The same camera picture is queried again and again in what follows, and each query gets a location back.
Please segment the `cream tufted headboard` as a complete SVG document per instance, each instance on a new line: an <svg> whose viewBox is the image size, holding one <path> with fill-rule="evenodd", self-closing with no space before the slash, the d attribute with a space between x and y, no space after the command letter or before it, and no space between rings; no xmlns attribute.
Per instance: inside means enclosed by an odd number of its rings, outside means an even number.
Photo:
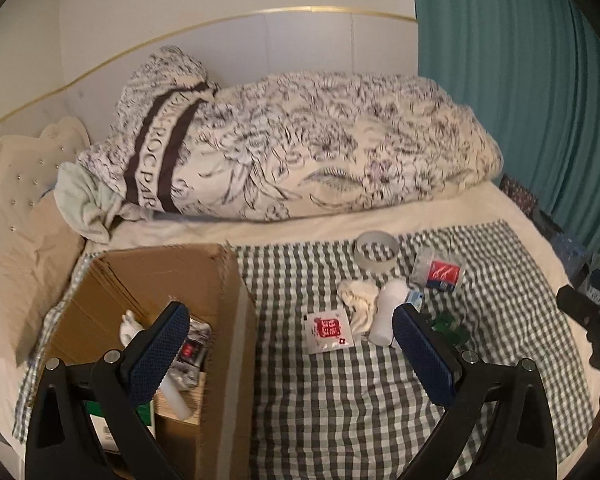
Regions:
<svg viewBox="0 0 600 480"><path fill-rule="evenodd" d="M59 166L91 144L82 122L67 116L38 136L0 136L0 253L12 246L29 214L57 181Z"/></svg>

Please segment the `green white medicine box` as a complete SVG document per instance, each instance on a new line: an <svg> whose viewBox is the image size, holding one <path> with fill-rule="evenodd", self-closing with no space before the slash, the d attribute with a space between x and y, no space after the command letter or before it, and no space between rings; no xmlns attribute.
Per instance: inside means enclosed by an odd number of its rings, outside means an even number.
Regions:
<svg viewBox="0 0 600 480"><path fill-rule="evenodd" d="M102 414L102 407L100 404L96 401L85 401L84 406L87 414L89 414L91 417L92 424L102 449L108 453L119 454L117 443L114 440L114 436L110 431L104 414ZM156 430L154 402L150 401L146 404L142 404L136 409L136 411L151 435L155 437Z"/></svg>

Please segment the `light green towel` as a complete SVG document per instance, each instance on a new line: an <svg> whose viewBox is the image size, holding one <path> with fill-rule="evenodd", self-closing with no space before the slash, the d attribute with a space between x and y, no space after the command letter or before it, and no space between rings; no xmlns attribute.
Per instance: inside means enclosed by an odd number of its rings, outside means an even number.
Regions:
<svg viewBox="0 0 600 480"><path fill-rule="evenodd" d="M75 162L63 162L54 188L57 208L68 226L87 240L108 244L117 218L151 220L150 210L127 202Z"/></svg>

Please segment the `clear tape roll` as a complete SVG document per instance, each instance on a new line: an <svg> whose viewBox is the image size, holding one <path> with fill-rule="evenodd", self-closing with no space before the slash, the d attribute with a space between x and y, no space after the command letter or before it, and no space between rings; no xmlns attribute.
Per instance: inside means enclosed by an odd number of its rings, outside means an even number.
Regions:
<svg viewBox="0 0 600 480"><path fill-rule="evenodd" d="M384 231L367 231L353 242L353 260L366 272L387 273L396 266L399 241Z"/></svg>

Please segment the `green checkered cloth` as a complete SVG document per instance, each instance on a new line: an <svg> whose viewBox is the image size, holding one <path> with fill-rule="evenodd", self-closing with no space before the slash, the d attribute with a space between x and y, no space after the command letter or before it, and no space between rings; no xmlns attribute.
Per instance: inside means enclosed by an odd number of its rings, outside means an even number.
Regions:
<svg viewBox="0 0 600 480"><path fill-rule="evenodd" d="M556 438L567 458L584 440L593 408L585 370L554 289L504 221L451 226L400 237L394 274L410 272L421 247L464 261L454 292L427 290L422 310L448 310L469 332L469 347L488 362L532 359L540 369ZM402 354L360 341L309 354L303 319L340 307L338 285L359 280L348 240L228 248L257 322L249 466L253 479L393 479L440 417ZM12 433L24 441L45 346L87 263L43 324L15 407Z"/></svg>

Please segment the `teal curtain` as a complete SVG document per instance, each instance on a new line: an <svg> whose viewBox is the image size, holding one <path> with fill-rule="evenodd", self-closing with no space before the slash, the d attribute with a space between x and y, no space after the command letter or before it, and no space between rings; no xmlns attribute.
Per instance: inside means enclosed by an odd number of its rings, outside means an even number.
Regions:
<svg viewBox="0 0 600 480"><path fill-rule="evenodd" d="M470 106L506 174L600 249L600 38L572 0L415 0L418 69Z"/></svg>

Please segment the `cream tissue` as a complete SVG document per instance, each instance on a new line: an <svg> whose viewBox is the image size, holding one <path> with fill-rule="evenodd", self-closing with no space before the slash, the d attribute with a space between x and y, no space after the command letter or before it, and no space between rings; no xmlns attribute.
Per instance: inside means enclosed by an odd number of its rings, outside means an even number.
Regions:
<svg viewBox="0 0 600 480"><path fill-rule="evenodd" d="M345 280L338 285L337 295L344 305L352 310L352 334L362 336L367 333L376 314L379 288L370 281Z"/></svg>

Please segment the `floral rolled duvet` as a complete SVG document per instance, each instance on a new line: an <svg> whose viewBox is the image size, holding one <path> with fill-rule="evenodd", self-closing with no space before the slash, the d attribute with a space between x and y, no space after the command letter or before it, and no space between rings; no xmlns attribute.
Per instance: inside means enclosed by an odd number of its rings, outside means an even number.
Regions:
<svg viewBox="0 0 600 480"><path fill-rule="evenodd" d="M504 158L427 78L292 72L223 88L163 47L79 163L136 206L274 222L451 197L497 177Z"/></svg>

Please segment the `white plastic tube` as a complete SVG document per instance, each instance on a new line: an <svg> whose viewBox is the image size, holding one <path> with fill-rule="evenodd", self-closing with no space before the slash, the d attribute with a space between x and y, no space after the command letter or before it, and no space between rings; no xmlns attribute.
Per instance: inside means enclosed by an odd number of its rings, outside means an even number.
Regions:
<svg viewBox="0 0 600 480"><path fill-rule="evenodd" d="M192 412L181 396L181 393L178 391L176 382L174 382L169 373L166 373L162 378L159 390L177 419L184 420L189 418Z"/></svg>

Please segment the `crumpled printed wrapper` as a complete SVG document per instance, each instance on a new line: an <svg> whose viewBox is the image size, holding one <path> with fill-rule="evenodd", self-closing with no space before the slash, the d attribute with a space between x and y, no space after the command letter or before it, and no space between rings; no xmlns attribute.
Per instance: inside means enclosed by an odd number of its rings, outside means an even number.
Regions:
<svg viewBox="0 0 600 480"><path fill-rule="evenodd" d="M199 318L189 319L188 334L174 359L170 375L181 391L198 385L204 359L211 344L212 329L209 323Z"/></svg>

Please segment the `dark patterned bag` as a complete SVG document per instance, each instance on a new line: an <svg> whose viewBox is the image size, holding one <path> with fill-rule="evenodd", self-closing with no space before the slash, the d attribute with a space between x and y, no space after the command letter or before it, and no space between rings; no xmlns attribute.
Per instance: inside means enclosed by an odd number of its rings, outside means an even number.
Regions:
<svg viewBox="0 0 600 480"><path fill-rule="evenodd" d="M528 218L538 206L538 196L534 195L516 179L503 174L498 188L524 213Z"/></svg>

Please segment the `beige pillow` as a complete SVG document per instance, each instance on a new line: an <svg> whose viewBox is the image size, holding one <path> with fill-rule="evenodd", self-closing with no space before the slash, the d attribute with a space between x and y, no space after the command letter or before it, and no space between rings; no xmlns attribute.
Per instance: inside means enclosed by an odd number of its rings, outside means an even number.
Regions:
<svg viewBox="0 0 600 480"><path fill-rule="evenodd" d="M28 358L83 248L53 194L19 222L0 216L0 359L18 366Z"/></svg>

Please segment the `white plastic bottle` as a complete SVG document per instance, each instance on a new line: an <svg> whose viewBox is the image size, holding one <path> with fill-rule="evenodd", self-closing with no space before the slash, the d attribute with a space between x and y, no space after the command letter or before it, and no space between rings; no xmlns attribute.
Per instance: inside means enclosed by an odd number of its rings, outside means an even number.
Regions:
<svg viewBox="0 0 600 480"><path fill-rule="evenodd" d="M122 321L119 328L119 338L123 347L126 347L143 329L142 324L135 318L134 312L126 310L122 314Z"/></svg>

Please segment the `clear red packet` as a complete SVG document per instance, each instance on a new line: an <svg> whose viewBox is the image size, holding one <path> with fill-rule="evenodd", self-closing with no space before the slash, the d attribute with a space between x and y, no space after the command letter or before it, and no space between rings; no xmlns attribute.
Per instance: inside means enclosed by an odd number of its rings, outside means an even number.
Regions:
<svg viewBox="0 0 600 480"><path fill-rule="evenodd" d="M464 270L460 257L424 246L416 254L410 280L418 286L452 292L460 284Z"/></svg>

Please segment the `brown cardboard box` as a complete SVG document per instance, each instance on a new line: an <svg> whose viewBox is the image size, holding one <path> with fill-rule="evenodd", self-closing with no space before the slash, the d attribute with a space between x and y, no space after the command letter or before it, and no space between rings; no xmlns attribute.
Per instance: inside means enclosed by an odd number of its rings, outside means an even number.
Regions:
<svg viewBox="0 0 600 480"><path fill-rule="evenodd" d="M198 422L160 419L160 443L187 479L247 479L257 322L230 249L144 247L95 258L71 293L44 356L93 362L121 346L125 311L149 326L172 300L210 324L211 344Z"/></svg>

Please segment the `red white sachet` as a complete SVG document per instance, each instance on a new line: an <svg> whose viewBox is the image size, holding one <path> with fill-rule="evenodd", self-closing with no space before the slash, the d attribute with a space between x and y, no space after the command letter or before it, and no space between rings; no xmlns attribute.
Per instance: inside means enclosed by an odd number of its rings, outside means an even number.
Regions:
<svg viewBox="0 0 600 480"><path fill-rule="evenodd" d="M343 308L308 313L303 319L304 341L309 354L354 346L349 318Z"/></svg>

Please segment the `green plastic wrapper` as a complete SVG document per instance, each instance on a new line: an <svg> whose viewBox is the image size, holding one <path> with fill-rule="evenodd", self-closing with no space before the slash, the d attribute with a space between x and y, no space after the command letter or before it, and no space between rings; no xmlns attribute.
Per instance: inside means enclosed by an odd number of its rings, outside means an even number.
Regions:
<svg viewBox="0 0 600 480"><path fill-rule="evenodd" d="M448 310L426 311L422 315L430 330L437 333L449 346L460 349L468 344L468 329Z"/></svg>

